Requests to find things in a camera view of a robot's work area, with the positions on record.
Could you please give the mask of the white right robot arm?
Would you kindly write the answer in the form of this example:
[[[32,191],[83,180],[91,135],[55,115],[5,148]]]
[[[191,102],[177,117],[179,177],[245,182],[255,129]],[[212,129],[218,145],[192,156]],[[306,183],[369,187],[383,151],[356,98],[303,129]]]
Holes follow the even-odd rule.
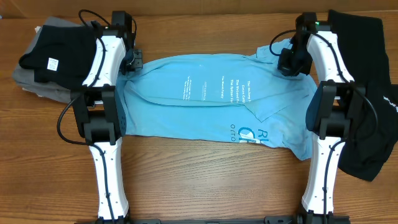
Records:
[[[298,22],[291,49],[282,49],[278,69],[285,76],[308,74],[315,66],[319,86],[307,108],[305,124],[314,134],[310,173],[300,210],[291,217],[267,217],[267,223],[349,223],[334,214],[333,192],[341,152],[352,137],[366,90],[354,84],[338,48],[338,36],[326,21]]]

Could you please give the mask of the light blue printed t-shirt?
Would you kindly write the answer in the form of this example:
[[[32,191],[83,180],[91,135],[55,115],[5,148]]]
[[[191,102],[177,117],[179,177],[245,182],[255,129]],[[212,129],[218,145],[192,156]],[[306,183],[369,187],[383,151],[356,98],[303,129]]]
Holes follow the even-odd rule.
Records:
[[[316,84],[304,74],[285,77],[277,54],[285,39],[253,55],[191,54],[146,63],[120,75],[116,88],[127,134],[256,143],[312,155],[305,114]]]

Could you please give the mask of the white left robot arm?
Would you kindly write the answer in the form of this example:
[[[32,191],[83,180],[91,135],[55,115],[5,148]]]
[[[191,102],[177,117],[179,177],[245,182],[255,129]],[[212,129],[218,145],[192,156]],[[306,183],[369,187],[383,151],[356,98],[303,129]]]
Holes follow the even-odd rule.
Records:
[[[90,71],[71,93],[79,135],[94,160],[99,203],[96,223],[132,223],[124,191],[121,146],[127,118],[116,89],[135,60],[135,34],[106,29],[96,40]]]

